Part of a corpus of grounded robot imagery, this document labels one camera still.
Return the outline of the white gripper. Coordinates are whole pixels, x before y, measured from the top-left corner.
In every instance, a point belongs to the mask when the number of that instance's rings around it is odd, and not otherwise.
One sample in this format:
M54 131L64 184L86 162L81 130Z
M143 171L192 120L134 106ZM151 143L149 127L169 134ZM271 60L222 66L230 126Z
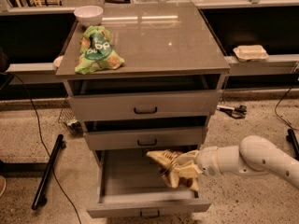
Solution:
M221 175L217 147L206 147L200 151L192 150L183 153L178 156L177 162L180 165L187 165L175 169L178 178L197 178L202 172L203 175L211 177ZM200 169L196 165L188 165L190 163L197 163Z

